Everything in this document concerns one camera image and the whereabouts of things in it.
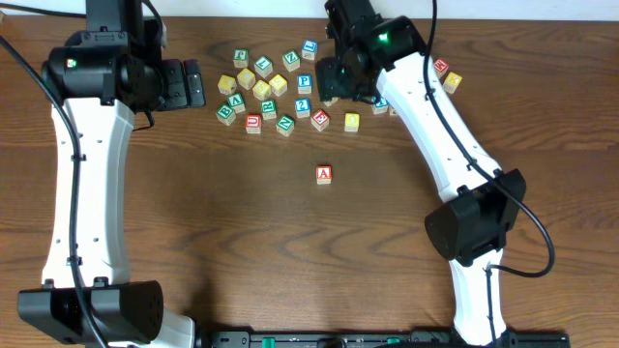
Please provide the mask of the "blue 2 block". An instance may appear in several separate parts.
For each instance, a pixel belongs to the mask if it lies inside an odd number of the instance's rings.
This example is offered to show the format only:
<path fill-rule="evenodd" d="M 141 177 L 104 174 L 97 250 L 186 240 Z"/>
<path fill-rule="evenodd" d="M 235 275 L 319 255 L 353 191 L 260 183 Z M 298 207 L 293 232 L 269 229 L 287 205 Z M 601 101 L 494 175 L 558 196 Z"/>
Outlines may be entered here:
<path fill-rule="evenodd" d="M 294 102 L 295 113 L 297 118 L 307 118 L 310 116 L 310 100 L 307 98 L 297 99 Z"/>

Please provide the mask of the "red A block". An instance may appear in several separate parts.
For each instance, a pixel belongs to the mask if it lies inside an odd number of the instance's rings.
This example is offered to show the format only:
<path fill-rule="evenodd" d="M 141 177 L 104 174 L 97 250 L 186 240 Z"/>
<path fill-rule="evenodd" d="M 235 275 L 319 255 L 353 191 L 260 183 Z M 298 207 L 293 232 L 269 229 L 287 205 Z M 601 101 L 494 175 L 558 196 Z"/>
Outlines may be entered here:
<path fill-rule="evenodd" d="M 318 185 L 329 185 L 333 180 L 333 170 L 331 165 L 319 165 L 316 167 L 316 183 Z"/>

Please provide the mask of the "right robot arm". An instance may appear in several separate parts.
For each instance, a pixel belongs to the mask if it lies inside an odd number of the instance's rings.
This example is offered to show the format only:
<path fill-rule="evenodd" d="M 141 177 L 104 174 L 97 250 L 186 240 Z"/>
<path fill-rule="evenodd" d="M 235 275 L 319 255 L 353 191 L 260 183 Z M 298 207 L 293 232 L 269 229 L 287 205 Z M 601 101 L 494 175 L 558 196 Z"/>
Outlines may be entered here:
<path fill-rule="evenodd" d="M 521 198 L 524 179 L 516 169 L 503 172 L 468 130 L 408 17 L 385 19 L 368 0 L 328 0 L 325 11 L 335 54 L 315 65 L 320 99 L 375 103 L 383 98 L 397 112 L 442 201 L 426 216 L 425 229 L 450 265 L 455 332 L 469 345 L 498 342 L 507 326 L 498 276 L 487 275 L 486 268 L 501 260 L 518 208 L 497 185 Z"/>

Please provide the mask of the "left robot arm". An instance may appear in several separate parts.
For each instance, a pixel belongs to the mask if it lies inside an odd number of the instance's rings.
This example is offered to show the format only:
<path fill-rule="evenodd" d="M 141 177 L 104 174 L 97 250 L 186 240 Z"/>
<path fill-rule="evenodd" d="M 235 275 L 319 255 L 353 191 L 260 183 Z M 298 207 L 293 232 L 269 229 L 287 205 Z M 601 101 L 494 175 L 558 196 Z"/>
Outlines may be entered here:
<path fill-rule="evenodd" d="M 203 347 L 196 322 L 168 310 L 155 280 L 132 281 L 124 242 L 125 166 L 137 114 L 205 104 L 199 65 L 165 60 L 165 27 L 143 0 L 90 1 L 86 27 L 33 78 L 52 104 L 57 179 L 41 285 L 19 317 L 63 344 Z"/>

